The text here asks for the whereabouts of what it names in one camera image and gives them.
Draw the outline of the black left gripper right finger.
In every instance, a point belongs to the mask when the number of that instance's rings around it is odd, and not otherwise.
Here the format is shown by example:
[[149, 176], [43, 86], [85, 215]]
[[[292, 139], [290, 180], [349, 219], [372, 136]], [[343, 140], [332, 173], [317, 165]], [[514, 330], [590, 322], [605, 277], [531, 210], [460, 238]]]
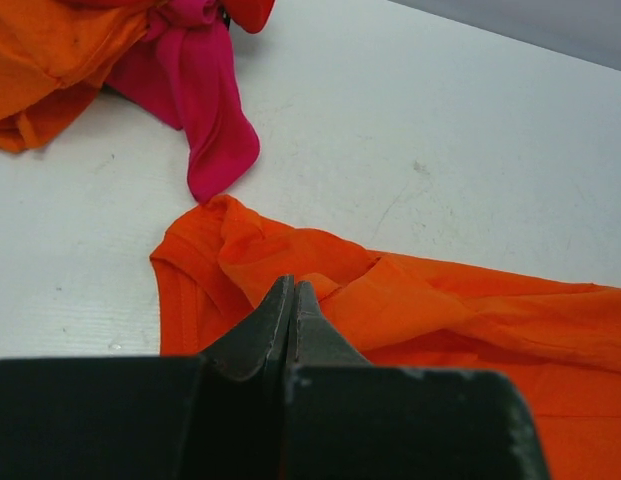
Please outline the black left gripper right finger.
[[530, 410], [503, 374], [379, 367], [295, 289], [284, 389], [289, 479], [546, 479]]

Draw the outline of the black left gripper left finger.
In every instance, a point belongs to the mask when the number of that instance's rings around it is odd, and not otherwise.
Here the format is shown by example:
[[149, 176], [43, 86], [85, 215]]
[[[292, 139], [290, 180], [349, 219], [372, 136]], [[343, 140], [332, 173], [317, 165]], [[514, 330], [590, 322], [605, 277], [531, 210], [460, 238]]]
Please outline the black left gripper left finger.
[[202, 352], [0, 360], [0, 479], [274, 479], [294, 281]]

